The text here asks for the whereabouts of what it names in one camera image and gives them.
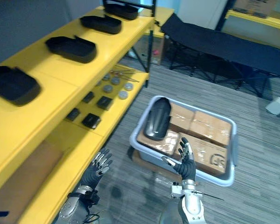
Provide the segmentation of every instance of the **cable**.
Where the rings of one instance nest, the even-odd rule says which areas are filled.
[[[99,219],[98,214],[89,214],[88,216],[91,216],[91,217],[86,218],[86,220],[83,223],[93,223],[94,221],[97,221]]]

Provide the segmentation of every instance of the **yellow shelf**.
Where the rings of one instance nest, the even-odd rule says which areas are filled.
[[[103,7],[91,11],[86,15],[103,16]],[[28,46],[21,52],[4,61],[3,65],[18,66],[28,74],[32,70],[41,71],[78,87],[91,89],[115,65],[125,53],[140,39],[144,32],[152,26],[152,17],[139,16],[135,20],[122,21],[122,29],[118,34],[106,34],[94,29],[85,28],[80,20],[74,20],[53,33]],[[52,54],[45,42],[51,37],[77,35],[94,42],[97,48],[95,59],[83,64]]]
[[[51,223],[80,180],[92,157],[103,145],[103,138],[77,125],[62,121],[46,141],[65,151],[46,182],[39,189],[18,223]]]
[[[161,27],[173,13],[174,13],[174,9],[172,8],[156,7],[154,19],[160,22],[160,27]],[[151,14],[151,10],[148,9],[143,9],[140,13],[141,16],[150,16],[150,14]],[[159,37],[159,38],[164,37],[164,33],[161,31],[160,27],[154,25],[154,37]]]
[[[259,18],[259,17],[253,16],[253,15],[248,15],[248,14],[236,12],[233,10],[228,10],[225,18],[228,19],[229,16],[239,17],[239,18],[242,18],[245,20],[258,22],[261,24],[265,24],[265,25],[280,29],[280,13],[278,13],[278,12],[273,11],[273,12],[271,12],[270,16],[263,19],[263,18]]]
[[[77,87],[40,72],[30,73],[42,91],[29,104],[17,107],[0,97],[0,187],[72,108]]]
[[[116,69],[130,69],[126,66],[116,66]],[[100,86],[96,86],[92,89],[95,98],[93,98],[88,104],[84,102],[80,102],[76,108],[78,108],[81,112],[79,117],[77,117],[74,121],[75,124],[85,127],[81,122],[86,117],[88,113],[95,114],[101,118],[101,122],[99,123],[96,129],[89,129],[91,132],[99,134],[100,136],[107,137],[112,132],[112,127],[115,127],[118,123],[121,116],[125,113],[126,109],[132,103],[133,99],[136,97],[137,93],[142,88],[146,79],[148,79],[148,73],[144,73],[141,71],[136,71],[135,74],[129,75],[129,77],[138,80],[139,82],[131,82],[128,80],[120,79],[119,85],[112,85],[111,81],[102,81]],[[124,90],[125,83],[132,83],[133,90],[128,91],[128,98],[127,99],[120,99],[118,97],[118,93],[120,90]],[[104,85],[112,85],[113,91],[111,93],[103,92]],[[113,99],[113,104],[111,105],[108,111],[98,108],[96,103],[102,97],[106,96]]]
[[[103,8],[98,7],[87,15],[103,13]],[[122,30],[116,35],[85,28],[79,19],[74,20],[0,64],[21,68],[42,86],[41,94],[22,107],[0,98],[0,187],[154,21],[141,16],[121,20]],[[50,53],[45,41],[60,35],[77,35],[94,42],[96,58],[82,64]]]
[[[116,69],[120,68],[129,69],[126,66],[116,66]],[[137,71],[130,77],[139,82],[133,83],[134,89],[128,92],[127,99],[118,98],[118,92],[123,89],[126,80],[121,79],[120,85],[113,86],[113,92],[110,94],[102,91],[103,86],[110,84],[110,81],[102,81],[100,86],[94,87],[92,90],[95,98],[88,104],[80,102],[76,106],[81,114],[74,122],[62,121],[46,138],[46,142],[64,151],[65,156],[23,213],[19,221],[20,224],[30,224],[35,220],[42,224],[52,222],[64,203],[67,194],[76,186],[92,157],[102,147],[137,93],[141,90],[145,80],[148,78],[148,73]],[[102,95],[110,97],[114,101],[108,111],[96,106],[96,102]],[[88,113],[100,116],[101,122],[96,129],[89,129],[81,124],[81,121]]]

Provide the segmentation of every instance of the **light blue bin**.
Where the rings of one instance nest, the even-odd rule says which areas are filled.
[[[157,101],[158,99],[160,99],[162,97],[164,97],[164,96],[155,96],[150,100],[148,107],[143,112],[136,128],[133,130],[133,132],[130,136],[130,144],[133,148],[135,148],[139,151],[140,157],[143,160],[148,161],[159,167],[162,167],[164,169],[167,169],[171,172],[176,173],[173,170],[173,168],[171,168],[169,165],[167,165],[166,163],[163,162],[163,160],[161,159],[161,157],[164,156],[163,154],[161,154],[157,151],[154,151],[154,150],[140,144],[139,142],[137,142],[137,136],[147,118],[147,115],[148,115],[152,105],[155,103],[155,101]],[[206,181],[212,182],[214,184],[217,184],[217,185],[223,186],[223,187],[231,186],[234,181],[235,166],[237,165],[237,162],[238,162],[238,136],[237,136],[237,125],[235,124],[235,122],[229,118],[223,117],[221,115],[218,115],[218,114],[215,114],[215,113],[212,113],[212,112],[209,112],[209,111],[206,111],[206,110],[194,107],[194,106],[184,104],[184,103],[176,101],[174,99],[170,99],[170,98],[167,98],[167,99],[174,104],[187,108],[188,110],[191,110],[194,112],[201,111],[201,112],[207,113],[211,116],[214,116],[216,118],[219,118],[219,119],[224,120],[231,124],[230,143],[227,146],[227,163],[226,163],[225,174],[219,175],[219,176],[212,176],[201,170],[198,170],[198,169],[196,170],[196,180],[198,180],[198,181],[206,180]]]

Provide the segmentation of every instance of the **cardboard box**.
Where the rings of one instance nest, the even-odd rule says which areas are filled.
[[[190,124],[188,134],[226,147],[229,145],[230,131],[230,123],[206,113],[196,111],[194,119]]]
[[[6,181],[0,188],[0,212],[6,215],[0,224],[17,223],[62,154],[44,141]]]
[[[147,138],[143,134],[143,130],[141,130],[137,136],[137,141],[142,145],[154,149],[155,151],[158,151],[167,156],[171,156],[175,151],[176,144],[178,143],[179,137],[180,135],[178,133],[173,132],[171,130],[167,130],[167,134],[163,140],[154,141]]]
[[[194,112],[176,104],[171,104],[169,128],[174,132],[188,133]]]
[[[237,0],[233,10],[266,18],[274,8],[277,0]]]
[[[181,141],[182,137],[185,137],[191,145],[197,169],[212,175],[225,173],[227,162],[226,148],[183,133],[180,133],[179,141]],[[173,158],[181,161],[182,158],[178,148],[180,146],[176,147]]]
[[[138,42],[134,45],[135,50],[137,51],[139,57],[142,61],[147,62],[148,56],[148,35],[143,35]],[[164,50],[164,37],[153,37],[153,48],[151,55],[151,63],[160,65],[163,58]]]

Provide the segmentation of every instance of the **black plastic tray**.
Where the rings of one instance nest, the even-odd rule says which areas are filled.
[[[171,105],[167,98],[162,97],[155,101],[147,116],[144,135],[155,141],[163,140],[171,119],[170,112]]]
[[[0,96],[4,99],[22,106],[32,101],[40,91],[37,81],[22,70],[0,66]]]
[[[110,16],[84,16],[80,18],[83,26],[96,29],[109,34],[118,34],[121,30],[121,20],[114,19]]]
[[[65,36],[52,37],[46,41],[46,45],[52,53],[80,63],[92,61],[97,54],[95,43],[77,36],[75,39]]]
[[[138,16],[138,9],[127,4],[124,6],[119,4],[106,4],[105,12],[120,16],[127,20],[134,20]]]

